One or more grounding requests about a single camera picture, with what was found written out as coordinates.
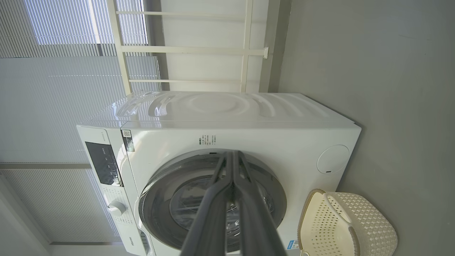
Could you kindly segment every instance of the white plastic basket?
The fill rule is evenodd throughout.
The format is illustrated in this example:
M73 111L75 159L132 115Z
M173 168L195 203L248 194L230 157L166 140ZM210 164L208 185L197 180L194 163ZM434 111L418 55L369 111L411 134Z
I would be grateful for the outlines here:
M392 225L364 197L314 189L298 225L301 255L391 256L398 244Z

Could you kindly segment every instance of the washing machine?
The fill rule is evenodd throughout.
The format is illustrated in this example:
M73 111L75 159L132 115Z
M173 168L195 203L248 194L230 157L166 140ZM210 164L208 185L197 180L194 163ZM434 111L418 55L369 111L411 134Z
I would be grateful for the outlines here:
M242 151L285 249L309 192L335 191L360 127L296 93L138 92L77 126L126 251L177 256L224 152ZM226 205L227 252L239 212Z

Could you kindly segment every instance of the white metal rack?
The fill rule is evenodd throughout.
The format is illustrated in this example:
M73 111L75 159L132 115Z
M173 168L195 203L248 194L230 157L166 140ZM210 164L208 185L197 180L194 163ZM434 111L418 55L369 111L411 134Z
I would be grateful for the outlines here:
M238 83L241 92L246 91L248 57L262 56L267 59L268 47L264 49L250 49L251 20L253 13L253 0L246 0L245 16L221 15L221 14L204 14L204 13L181 13L181 12L156 12L156 11L118 11L116 0L108 0L107 8L109 19L114 35L114 42L118 61L120 64L121 77L125 94L131 93L132 82L186 82L186 83ZM120 14L144 14L144 15L173 15L173 16L192 16L208 18L227 18L227 19L244 19L245 32L243 39L243 48L215 48L215 47L176 47L176 46L125 46L121 36L121 28L118 15ZM152 52L152 53L193 53L193 54L220 54L220 55L242 55L242 73L240 80L137 80L129 79L129 72L126 66L125 52Z

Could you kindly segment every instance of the washing machine door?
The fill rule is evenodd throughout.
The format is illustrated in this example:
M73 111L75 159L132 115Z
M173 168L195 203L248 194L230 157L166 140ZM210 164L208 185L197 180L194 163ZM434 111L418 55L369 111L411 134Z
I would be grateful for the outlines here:
M228 150L198 150L175 158L161 167L141 194L139 215L147 230L162 243L181 249L196 218L219 158ZM275 225L286 212L286 195L274 173L261 161L245 154L251 175ZM240 214L235 204L226 205L227 251L240 249Z

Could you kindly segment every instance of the dial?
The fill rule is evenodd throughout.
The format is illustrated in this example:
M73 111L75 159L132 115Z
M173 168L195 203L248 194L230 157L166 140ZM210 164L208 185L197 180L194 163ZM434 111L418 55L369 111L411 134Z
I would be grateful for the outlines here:
M126 211L126 207L118 201L112 201L107 208L114 217L120 217Z

